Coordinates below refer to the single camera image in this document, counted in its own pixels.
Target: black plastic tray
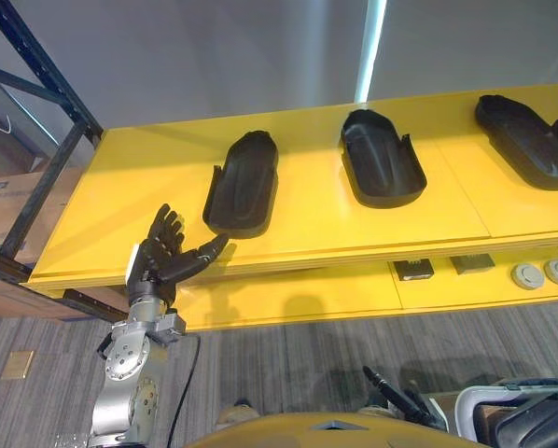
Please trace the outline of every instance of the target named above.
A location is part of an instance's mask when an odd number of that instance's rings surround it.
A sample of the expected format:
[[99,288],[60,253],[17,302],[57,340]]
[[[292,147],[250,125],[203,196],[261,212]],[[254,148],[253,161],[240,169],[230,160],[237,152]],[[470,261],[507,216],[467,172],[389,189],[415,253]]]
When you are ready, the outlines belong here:
[[501,95],[481,96],[476,120],[523,180],[558,189],[558,120],[550,126],[527,105]]
[[277,190],[277,146],[265,131],[247,133],[216,165],[202,218],[216,233],[251,238],[271,220]]
[[356,198],[368,207],[399,207],[415,200],[426,177],[409,135],[373,110],[352,112],[342,128],[343,166]]

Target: white cable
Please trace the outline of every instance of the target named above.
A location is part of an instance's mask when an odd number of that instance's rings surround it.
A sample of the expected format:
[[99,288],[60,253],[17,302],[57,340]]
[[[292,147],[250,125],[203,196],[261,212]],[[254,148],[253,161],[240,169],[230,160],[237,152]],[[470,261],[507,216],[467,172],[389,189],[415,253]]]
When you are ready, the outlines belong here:
[[6,119],[7,119],[7,130],[0,128],[0,131],[2,133],[11,133],[11,121],[9,121],[9,115],[6,115]]

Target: lower shelf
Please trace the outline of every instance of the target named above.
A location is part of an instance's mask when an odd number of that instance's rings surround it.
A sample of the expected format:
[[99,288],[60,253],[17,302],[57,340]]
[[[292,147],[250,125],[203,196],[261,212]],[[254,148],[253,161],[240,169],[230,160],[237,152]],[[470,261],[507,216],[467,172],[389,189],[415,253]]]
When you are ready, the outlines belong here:
[[435,274],[401,282],[390,263],[261,275],[219,284],[180,287],[175,307],[188,329],[223,329],[319,320],[403,315],[558,300],[546,279],[534,290],[518,287],[510,272],[518,263],[543,269],[558,247],[496,253],[495,267],[458,275],[450,259],[432,259]]

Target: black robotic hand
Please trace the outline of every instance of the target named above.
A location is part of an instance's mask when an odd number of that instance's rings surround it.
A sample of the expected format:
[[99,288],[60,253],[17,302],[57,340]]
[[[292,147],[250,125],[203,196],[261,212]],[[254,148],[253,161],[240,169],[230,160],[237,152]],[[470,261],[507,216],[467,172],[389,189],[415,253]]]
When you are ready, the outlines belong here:
[[221,253],[229,237],[221,234],[198,249],[181,251],[184,241],[177,213],[164,204],[138,246],[127,279],[130,305],[145,295],[159,297],[168,307],[175,300],[175,284],[206,268]]

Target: black cable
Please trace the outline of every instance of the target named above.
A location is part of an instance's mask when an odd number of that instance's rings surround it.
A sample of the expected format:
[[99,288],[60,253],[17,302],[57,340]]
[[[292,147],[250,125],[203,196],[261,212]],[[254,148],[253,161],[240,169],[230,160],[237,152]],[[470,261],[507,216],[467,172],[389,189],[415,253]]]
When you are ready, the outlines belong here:
[[174,437],[175,425],[177,425],[177,418],[179,417],[179,413],[182,410],[184,400],[186,399],[186,394],[188,393],[189,384],[191,383],[192,376],[194,375],[194,371],[196,370],[196,364],[198,363],[198,355],[201,352],[201,335],[188,334],[187,336],[191,338],[196,338],[196,353],[194,354],[194,359],[192,360],[192,367],[189,370],[188,380],[186,381],[186,385],[184,386],[182,397],[181,399],[179,399],[179,403],[177,404],[177,409],[175,410],[174,421],[171,424],[171,427],[169,428],[169,437],[167,438],[167,448],[171,448],[171,440]]

